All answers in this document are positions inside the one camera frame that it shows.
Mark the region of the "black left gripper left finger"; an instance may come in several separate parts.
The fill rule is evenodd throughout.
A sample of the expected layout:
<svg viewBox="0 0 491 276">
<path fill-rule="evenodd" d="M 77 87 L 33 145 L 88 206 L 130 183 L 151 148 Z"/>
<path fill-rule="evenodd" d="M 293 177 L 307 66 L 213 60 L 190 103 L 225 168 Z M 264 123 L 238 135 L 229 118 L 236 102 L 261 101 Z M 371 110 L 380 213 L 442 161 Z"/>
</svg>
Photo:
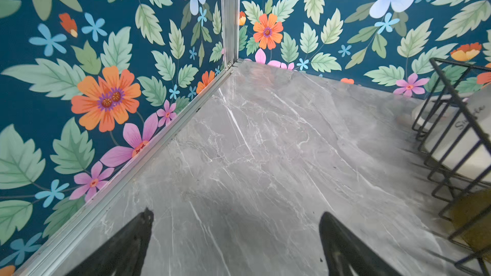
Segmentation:
<svg viewBox="0 0 491 276">
<path fill-rule="evenodd" d="M 153 221 L 153 212 L 145 209 L 68 274 L 141 275 Z"/>
</svg>

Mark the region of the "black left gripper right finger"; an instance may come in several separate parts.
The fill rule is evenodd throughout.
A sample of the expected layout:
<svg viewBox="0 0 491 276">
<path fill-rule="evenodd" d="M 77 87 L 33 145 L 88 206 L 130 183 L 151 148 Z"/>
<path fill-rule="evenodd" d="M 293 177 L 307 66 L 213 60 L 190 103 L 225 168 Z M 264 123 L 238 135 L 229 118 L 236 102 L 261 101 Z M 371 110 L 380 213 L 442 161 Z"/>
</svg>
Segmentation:
<svg viewBox="0 0 491 276">
<path fill-rule="evenodd" d="M 330 276 L 400 275 L 332 213 L 323 213 L 319 234 Z"/>
</svg>

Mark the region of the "olive glass cup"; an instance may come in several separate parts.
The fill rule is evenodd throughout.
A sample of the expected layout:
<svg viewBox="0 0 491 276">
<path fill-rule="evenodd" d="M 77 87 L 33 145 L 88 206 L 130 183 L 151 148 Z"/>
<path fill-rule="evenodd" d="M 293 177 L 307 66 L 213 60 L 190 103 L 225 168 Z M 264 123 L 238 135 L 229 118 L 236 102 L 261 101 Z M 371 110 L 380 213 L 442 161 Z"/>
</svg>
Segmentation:
<svg viewBox="0 0 491 276">
<path fill-rule="evenodd" d="M 448 214 L 455 230 L 450 241 L 463 240 L 474 252 L 490 246 L 490 189 L 459 194 Z"/>
</svg>

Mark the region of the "cream white mug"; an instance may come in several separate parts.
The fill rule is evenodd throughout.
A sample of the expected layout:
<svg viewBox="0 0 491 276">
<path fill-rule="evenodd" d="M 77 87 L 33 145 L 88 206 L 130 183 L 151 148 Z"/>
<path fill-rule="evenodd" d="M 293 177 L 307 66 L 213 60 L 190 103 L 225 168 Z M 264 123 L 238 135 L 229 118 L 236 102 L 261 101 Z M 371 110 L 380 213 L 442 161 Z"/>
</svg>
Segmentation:
<svg viewBox="0 0 491 276">
<path fill-rule="evenodd" d="M 490 135 L 490 87 L 459 96 L 475 122 L 485 134 Z M 416 126 L 429 133 L 424 140 L 423 151 L 435 161 L 441 161 L 447 169 L 474 180 L 490 166 L 490 152 L 481 144 L 472 155 L 465 157 L 478 144 L 479 137 L 473 127 L 468 127 L 468 119 L 459 112 L 455 103 L 446 105 L 451 101 L 450 95 L 443 96 L 441 101 L 443 104 L 436 113 L 427 116 L 428 122 L 424 118 L 416 120 Z"/>
</svg>

